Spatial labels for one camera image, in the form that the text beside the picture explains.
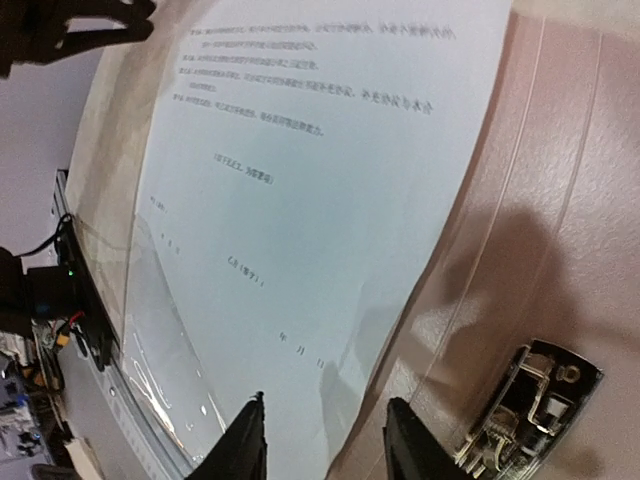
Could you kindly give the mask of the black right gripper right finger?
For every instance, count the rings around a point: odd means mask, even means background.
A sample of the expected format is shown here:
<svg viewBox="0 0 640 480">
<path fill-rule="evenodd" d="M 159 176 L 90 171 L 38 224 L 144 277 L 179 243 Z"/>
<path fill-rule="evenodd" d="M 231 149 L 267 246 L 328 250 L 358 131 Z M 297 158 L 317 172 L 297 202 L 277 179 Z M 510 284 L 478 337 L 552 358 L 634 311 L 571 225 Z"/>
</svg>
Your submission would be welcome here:
<svg viewBox="0 0 640 480">
<path fill-rule="evenodd" d="M 462 479 L 463 471 L 400 397 L 387 404 L 384 427 L 387 478 L 391 480 Z"/>
</svg>

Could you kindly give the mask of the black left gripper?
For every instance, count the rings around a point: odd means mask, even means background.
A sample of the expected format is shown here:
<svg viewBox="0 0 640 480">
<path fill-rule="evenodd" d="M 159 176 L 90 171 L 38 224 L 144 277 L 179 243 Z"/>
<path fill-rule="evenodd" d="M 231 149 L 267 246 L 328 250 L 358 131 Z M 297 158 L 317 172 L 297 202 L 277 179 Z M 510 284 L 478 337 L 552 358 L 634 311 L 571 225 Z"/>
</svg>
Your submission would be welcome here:
<svg viewBox="0 0 640 480">
<path fill-rule="evenodd" d="M 70 56 L 67 50 L 91 50 L 146 40 L 150 20 L 130 25 L 110 19 L 70 19 L 68 1 L 1 2 L 1 77 L 14 64 L 50 64 Z"/>
</svg>

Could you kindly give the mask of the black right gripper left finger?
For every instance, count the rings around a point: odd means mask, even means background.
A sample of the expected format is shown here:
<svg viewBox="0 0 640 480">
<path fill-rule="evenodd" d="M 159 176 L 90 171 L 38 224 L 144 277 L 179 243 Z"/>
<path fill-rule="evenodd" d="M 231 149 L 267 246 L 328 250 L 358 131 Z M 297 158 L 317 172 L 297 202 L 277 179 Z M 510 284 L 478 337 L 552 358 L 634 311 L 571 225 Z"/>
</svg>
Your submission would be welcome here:
<svg viewBox="0 0 640 480">
<path fill-rule="evenodd" d="M 265 480 L 264 393 L 258 391 L 241 409 L 214 448 L 187 480 Z"/>
</svg>

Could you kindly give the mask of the pink paper folder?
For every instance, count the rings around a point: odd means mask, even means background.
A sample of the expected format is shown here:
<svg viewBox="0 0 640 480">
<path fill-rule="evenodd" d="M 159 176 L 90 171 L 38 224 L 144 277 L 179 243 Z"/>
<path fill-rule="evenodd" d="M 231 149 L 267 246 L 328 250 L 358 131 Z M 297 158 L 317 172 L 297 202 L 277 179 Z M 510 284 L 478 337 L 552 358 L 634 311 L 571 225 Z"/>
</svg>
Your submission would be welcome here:
<svg viewBox="0 0 640 480">
<path fill-rule="evenodd" d="M 66 189 L 78 220 L 124 241 L 172 43 L 201 1 L 162 1 L 155 32 L 105 51 Z M 519 347 L 539 339 L 603 372 L 530 479 L 639 475 L 639 8 L 628 37 L 574 26 L 561 1 L 511 5 L 494 87 L 431 257 L 322 479 L 382 479 L 387 402 L 407 401 L 453 456 Z M 89 437 L 130 479 L 118 433 Z"/>
</svg>

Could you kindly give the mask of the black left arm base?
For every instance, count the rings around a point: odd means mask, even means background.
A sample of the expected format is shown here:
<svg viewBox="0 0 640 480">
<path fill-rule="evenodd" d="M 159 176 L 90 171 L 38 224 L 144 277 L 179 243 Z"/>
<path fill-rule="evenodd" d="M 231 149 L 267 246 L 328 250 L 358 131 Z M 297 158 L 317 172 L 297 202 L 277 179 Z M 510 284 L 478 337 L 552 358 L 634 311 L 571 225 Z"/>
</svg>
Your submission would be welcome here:
<svg viewBox="0 0 640 480">
<path fill-rule="evenodd" d="M 23 266 L 23 260 L 52 246 L 57 263 Z M 65 214 L 37 248 L 13 254 L 1 249 L 1 331 L 34 337 L 36 322 L 63 319 L 64 330 L 77 331 L 98 370 L 112 363 L 117 346 L 115 329 L 89 272 L 74 228 Z"/>
</svg>

